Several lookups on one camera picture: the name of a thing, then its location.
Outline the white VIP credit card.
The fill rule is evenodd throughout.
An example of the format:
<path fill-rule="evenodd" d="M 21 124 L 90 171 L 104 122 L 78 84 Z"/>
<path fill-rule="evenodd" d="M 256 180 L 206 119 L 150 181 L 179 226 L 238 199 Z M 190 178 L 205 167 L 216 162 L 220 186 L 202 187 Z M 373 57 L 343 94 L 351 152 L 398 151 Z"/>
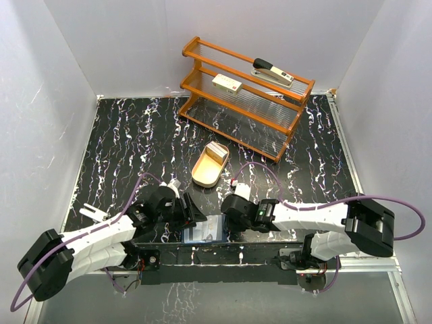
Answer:
<path fill-rule="evenodd" d="M 191 241 L 210 242 L 217 238 L 218 220 L 209 217 L 206 221 L 197 223 L 186 236 Z"/>

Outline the blue card holder wallet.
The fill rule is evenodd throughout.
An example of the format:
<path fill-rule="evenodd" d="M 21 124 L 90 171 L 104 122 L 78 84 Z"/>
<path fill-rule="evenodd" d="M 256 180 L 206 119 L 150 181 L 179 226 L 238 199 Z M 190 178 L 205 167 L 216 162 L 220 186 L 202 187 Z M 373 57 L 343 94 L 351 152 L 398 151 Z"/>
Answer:
<path fill-rule="evenodd" d="M 206 221 L 198 222 L 194 227 L 182 232 L 184 244 L 210 244 L 227 242 L 225 215 L 208 215 Z"/>

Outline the stack of credit cards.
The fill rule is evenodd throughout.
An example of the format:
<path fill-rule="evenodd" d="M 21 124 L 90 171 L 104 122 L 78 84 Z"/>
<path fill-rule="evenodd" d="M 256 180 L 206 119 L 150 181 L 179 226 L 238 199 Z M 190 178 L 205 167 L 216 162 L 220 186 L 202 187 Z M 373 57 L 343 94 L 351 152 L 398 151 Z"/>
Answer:
<path fill-rule="evenodd" d="M 219 143 L 210 142 L 206 145 L 206 154 L 218 164 L 223 165 L 228 155 L 228 151 Z"/>

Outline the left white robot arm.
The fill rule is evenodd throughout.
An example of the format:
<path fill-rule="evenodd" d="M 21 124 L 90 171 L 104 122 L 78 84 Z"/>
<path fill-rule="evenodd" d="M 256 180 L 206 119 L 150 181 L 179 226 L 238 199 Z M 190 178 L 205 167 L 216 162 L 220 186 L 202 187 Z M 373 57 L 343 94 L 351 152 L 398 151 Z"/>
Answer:
<path fill-rule="evenodd" d="M 32 298 L 42 302 L 87 273 L 107 267 L 133 269 L 140 258 L 133 240 L 153 231 L 157 224 L 182 230 L 206 220 L 188 193 L 160 186 L 148 199 L 128 205 L 124 212 L 99 224 L 74 232 L 43 232 L 17 268 Z"/>

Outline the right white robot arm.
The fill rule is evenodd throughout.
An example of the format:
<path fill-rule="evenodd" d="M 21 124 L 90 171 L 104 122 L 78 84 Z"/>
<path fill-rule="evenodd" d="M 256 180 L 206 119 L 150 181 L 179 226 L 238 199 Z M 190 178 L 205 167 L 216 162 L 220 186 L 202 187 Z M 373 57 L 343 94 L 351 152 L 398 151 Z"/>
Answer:
<path fill-rule="evenodd" d="M 302 249 L 288 256 L 297 269 L 315 268 L 351 252 L 374 257 L 394 253 L 394 213 L 364 195 L 329 206 L 299 204 L 289 208 L 275 199 L 255 204 L 231 194 L 222 202 L 221 212 L 232 232 L 308 230 Z"/>

